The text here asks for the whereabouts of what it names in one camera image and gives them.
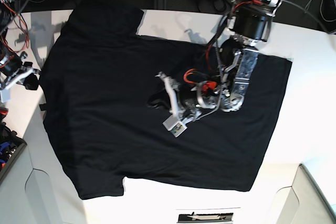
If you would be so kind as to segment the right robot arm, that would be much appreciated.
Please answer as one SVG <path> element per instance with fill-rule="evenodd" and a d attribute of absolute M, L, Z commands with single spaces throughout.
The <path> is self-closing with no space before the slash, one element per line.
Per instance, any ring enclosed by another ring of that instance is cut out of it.
<path fill-rule="evenodd" d="M 33 63 L 26 61 L 30 45 L 28 26 L 22 12 L 29 0 L 1 0 L 1 90 L 10 89 L 14 84 L 20 84 L 27 90 L 37 90 L 39 70 L 33 68 Z M 12 48 L 7 39 L 9 30 L 18 29 L 23 36 L 21 49 Z"/>

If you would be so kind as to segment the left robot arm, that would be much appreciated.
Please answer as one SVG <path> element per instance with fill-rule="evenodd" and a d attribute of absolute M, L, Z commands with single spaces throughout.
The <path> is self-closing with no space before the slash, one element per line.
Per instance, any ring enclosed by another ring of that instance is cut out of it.
<path fill-rule="evenodd" d="M 218 110 L 238 111 L 244 102 L 251 74 L 256 66 L 258 42 L 268 40 L 272 20 L 282 0 L 232 0 L 212 40 L 206 45 L 205 60 L 215 53 L 215 65 L 207 71 L 186 70 L 182 82 L 163 72 L 158 77 L 164 90 L 153 95 L 150 106 L 164 108 L 170 116 L 163 122 L 168 131 L 179 134 L 187 123 Z"/>

